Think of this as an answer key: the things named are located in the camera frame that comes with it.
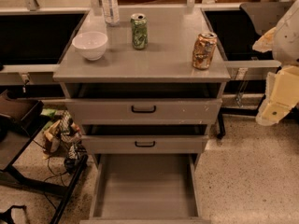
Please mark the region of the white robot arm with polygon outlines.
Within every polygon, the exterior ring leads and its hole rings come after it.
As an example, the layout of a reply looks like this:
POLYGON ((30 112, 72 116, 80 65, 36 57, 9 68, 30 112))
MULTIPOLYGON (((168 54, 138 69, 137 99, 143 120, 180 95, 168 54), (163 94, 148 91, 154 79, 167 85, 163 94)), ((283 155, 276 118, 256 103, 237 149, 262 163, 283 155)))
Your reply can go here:
POLYGON ((299 104, 299 1, 254 43, 253 49, 271 51, 281 63, 279 71, 267 74, 265 98, 255 118, 260 125, 271 126, 299 104))

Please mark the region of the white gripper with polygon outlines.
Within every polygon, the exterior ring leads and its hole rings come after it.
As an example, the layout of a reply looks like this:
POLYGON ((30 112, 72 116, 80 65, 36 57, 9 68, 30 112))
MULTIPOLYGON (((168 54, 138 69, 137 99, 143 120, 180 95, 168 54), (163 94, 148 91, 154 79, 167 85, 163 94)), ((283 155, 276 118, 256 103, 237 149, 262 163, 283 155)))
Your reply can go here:
MULTIPOLYGON (((265 53, 271 51, 276 28, 273 27, 262 35, 252 49, 265 53)), ((274 87, 270 103, 263 102, 255 118, 263 126, 278 124, 299 103, 299 67, 285 66, 275 74, 274 87)))

